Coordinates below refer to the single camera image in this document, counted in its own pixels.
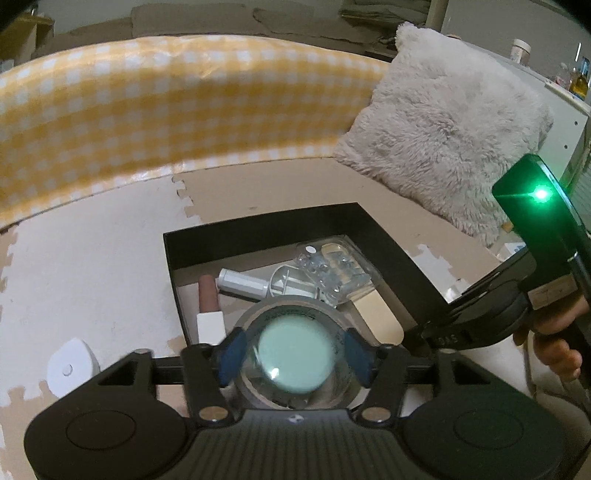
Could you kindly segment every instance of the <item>lipstick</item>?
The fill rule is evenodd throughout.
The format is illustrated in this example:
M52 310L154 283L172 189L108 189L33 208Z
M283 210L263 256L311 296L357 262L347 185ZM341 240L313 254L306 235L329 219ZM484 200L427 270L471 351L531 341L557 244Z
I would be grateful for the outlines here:
M217 297L216 279L202 275L199 286L199 313L197 314L197 339L199 343L219 345L226 337L226 325Z

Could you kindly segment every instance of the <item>beige floor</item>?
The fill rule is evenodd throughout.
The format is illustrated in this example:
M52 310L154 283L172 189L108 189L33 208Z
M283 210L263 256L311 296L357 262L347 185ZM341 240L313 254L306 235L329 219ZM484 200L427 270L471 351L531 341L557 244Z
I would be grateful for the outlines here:
M11 260L4 262L0 293L0 480L34 479L22 435L54 401L45 371L65 341L83 339L101 368L135 348L173 355L184 346L164 232L351 201L411 256L424 253L420 245L428 247L437 262L450 265L453 281L472 283L498 265L474 239L331 159L246 164L137 183L40 214L3 235L0 258L8 251ZM510 341L469 355L525 388L521 352ZM183 408L178 390L165 396Z

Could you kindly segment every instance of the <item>green light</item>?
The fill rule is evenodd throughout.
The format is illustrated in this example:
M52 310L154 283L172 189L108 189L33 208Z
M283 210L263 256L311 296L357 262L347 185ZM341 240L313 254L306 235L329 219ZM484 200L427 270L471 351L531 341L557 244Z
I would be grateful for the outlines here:
M546 203L550 200L552 196L552 190L543 187L542 185L538 185L535 190L530 193L530 197L532 197L538 203Z

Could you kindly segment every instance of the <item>mint green cap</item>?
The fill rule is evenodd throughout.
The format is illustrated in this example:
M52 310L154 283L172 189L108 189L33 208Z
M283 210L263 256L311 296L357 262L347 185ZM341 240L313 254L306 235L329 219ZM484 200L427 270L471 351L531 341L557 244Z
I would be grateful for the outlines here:
M293 314L276 318L262 331L257 357L269 380L296 394L319 388L335 365L332 339L326 329Z

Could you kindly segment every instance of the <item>open box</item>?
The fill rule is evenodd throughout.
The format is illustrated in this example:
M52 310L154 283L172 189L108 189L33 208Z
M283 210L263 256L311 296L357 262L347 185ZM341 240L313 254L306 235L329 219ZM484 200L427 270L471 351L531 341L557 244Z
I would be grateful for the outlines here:
M405 330L445 315L450 307L405 251L357 203L342 203L266 213L164 234L168 270L178 315L188 345L199 343L197 280L218 276L222 268L268 278L278 264L290 262L300 242L344 236L382 276L376 289ZM226 331L253 301L221 294ZM368 341L369 328L347 303L339 307Z

